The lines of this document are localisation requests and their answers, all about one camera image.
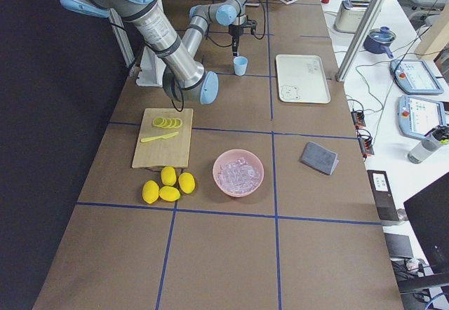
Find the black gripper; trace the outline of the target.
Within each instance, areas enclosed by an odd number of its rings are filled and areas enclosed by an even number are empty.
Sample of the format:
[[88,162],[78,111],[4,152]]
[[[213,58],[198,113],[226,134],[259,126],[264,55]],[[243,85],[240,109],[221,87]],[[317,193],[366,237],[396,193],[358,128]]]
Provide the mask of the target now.
[[228,26],[228,33],[232,36],[232,54],[234,57],[239,55],[240,36],[246,29],[249,29],[250,34],[254,35],[257,29],[257,21],[239,17]]

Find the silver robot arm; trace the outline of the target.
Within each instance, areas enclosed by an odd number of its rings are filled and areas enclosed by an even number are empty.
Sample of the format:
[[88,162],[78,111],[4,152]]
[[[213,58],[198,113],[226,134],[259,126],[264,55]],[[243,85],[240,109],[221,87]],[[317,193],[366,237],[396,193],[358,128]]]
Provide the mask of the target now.
[[99,18],[114,9],[125,22],[132,23],[145,43],[166,65],[163,88],[172,100],[212,103],[219,81],[194,56],[208,28],[207,19],[194,16],[184,36],[179,36],[159,5],[159,0],[60,0],[67,10]]
[[246,13],[247,0],[226,0],[222,3],[197,5],[189,11],[190,24],[182,38],[182,43],[192,57],[196,55],[210,24],[228,27],[232,37],[229,46],[234,57],[239,56],[240,36],[245,29],[251,34],[257,29],[257,21],[250,20]]

